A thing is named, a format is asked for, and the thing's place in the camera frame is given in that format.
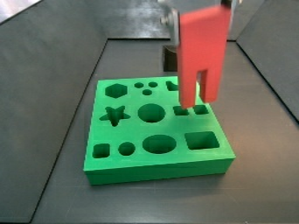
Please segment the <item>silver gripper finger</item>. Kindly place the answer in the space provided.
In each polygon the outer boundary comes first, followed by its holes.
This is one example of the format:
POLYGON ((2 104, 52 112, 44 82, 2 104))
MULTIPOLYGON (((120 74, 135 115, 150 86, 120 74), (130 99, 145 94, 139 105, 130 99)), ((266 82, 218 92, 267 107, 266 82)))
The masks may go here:
POLYGON ((221 0, 222 9, 222 25, 226 33, 226 38, 230 37, 230 32, 233 28, 233 21, 235 16, 235 10, 243 0, 221 0))
POLYGON ((163 9, 161 23, 169 28, 171 43, 174 46, 181 44, 181 25, 179 11, 167 3, 167 0, 157 0, 163 9))

